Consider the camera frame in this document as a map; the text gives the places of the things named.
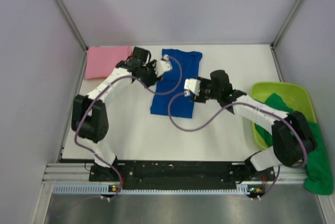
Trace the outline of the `blue t shirt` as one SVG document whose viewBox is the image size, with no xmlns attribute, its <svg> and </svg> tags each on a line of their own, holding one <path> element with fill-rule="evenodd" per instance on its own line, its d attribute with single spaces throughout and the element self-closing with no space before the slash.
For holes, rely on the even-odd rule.
<svg viewBox="0 0 335 224">
<path fill-rule="evenodd" d="M 173 96 L 184 91 L 186 79 L 198 76 L 200 61 L 203 54 L 198 51 L 184 52 L 178 49 L 162 49 L 162 55 L 168 55 L 171 60 L 172 70 L 163 74 L 163 79 L 156 86 L 155 94 L 150 107 L 153 115 L 167 116 L 168 113 L 173 117 L 191 119 L 193 116 L 194 102 L 188 97 L 180 96 L 176 98 L 171 106 L 168 106 Z"/>
</svg>

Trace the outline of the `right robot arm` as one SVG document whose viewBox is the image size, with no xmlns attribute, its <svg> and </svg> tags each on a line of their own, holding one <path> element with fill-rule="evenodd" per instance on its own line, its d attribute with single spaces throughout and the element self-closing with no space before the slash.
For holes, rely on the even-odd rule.
<svg viewBox="0 0 335 224">
<path fill-rule="evenodd" d="M 210 99 L 216 100 L 221 108 L 250 120 L 271 135 L 272 145 L 244 162 L 244 173 L 251 180 L 258 179 L 264 170 L 273 166 L 293 167 L 299 161 L 306 165 L 308 154 L 317 147 L 307 119 L 301 112 L 274 109 L 234 89 L 224 70 L 211 72 L 209 79 L 188 79 L 184 89 L 192 101 L 205 103 Z"/>
</svg>

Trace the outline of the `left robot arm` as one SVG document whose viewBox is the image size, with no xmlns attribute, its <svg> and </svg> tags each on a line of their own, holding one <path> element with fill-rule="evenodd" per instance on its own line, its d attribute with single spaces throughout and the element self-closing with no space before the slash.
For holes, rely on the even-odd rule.
<svg viewBox="0 0 335 224">
<path fill-rule="evenodd" d="M 132 54 L 126 60 L 118 62 L 98 87 L 86 95 L 75 96 L 71 119 L 71 129 L 75 132 L 74 142 L 94 156 L 105 179 L 114 180 L 119 173 L 118 166 L 113 164 L 116 155 L 105 140 L 109 129 L 107 107 L 135 80 L 150 87 L 161 81 L 163 74 L 171 69 L 169 57 L 153 60 L 150 51 L 134 47 Z"/>
</svg>

